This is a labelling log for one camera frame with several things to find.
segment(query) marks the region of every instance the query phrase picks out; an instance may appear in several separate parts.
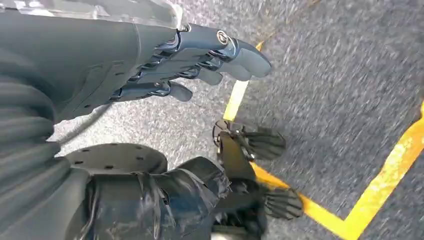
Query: black plastic covering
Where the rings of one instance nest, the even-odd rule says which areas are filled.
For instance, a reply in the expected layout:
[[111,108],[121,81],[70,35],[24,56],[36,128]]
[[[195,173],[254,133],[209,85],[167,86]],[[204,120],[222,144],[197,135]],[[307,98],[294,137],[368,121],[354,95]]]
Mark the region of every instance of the black plastic covering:
[[223,169],[197,157],[163,174],[95,175],[99,191],[94,239],[176,240],[206,231],[227,195]]

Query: floor marking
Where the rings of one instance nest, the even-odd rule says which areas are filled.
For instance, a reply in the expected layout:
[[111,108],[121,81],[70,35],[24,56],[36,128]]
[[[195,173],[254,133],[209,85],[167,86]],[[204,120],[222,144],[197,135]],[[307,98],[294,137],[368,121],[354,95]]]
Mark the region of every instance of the floor marking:
[[[261,49],[263,42],[256,48]],[[234,121],[242,103],[249,81],[237,81],[232,89],[223,118]],[[412,164],[424,149],[424,101],[421,105],[421,118],[411,125],[399,139],[387,157],[379,174],[371,181],[362,193],[358,202],[345,220],[318,205],[311,199],[300,194],[304,204],[304,212],[311,219],[321,224],[342,239],[356,240],[364,232],[371,220],[386,202],[387,198],[408,172]],[[258,181],[271,186],[285,187],[288,185],[260,168],[251,164]]]

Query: bolt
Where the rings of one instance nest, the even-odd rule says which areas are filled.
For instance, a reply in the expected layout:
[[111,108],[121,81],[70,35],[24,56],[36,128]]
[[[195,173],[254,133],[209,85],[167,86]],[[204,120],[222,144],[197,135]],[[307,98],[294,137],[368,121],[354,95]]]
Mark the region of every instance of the bolt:
[[227,45],[228,44],[228,36],[227,36],[227,34],[224,31],[219,30],[216,33],[216,37],[218,38],[218,40],[219,40],[219,42],[221,44],[223,44],[223,45]]
[[189,24],[182,24],[179,28],[178,31],[180,32],[190,32],[190,25]]

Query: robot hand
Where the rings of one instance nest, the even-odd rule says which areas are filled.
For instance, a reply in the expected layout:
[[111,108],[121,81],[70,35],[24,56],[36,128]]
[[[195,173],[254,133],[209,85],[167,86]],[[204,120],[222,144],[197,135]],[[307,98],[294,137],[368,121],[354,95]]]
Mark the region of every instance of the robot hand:
[[252,76],[265,77],[270,71],[270,62],[252,45],[216,28],[188,24],[172,40],[158,45],[150,60],[139,67],[139,73],[115,91],[110,101],[169,95],[186,102],[193,93],[172,80],[200,79],[217,85],[224,72],[247,81]]

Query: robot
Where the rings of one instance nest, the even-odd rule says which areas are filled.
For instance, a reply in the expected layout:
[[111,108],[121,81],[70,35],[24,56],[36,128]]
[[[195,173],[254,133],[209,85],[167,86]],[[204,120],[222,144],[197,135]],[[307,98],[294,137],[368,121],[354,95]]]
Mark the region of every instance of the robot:
[[189,101],[174,82],[217,85],[271,71],[253,46],[185,23],[166,0],[0,2],[0,239],[258,240],[266,215],[293,219],[291,189],[256,180],[251,161],[285,147],[269,129],[218,121],[217,160],[167,169],[144,145],[113,143],[55,157],[54,124],[113,102]]

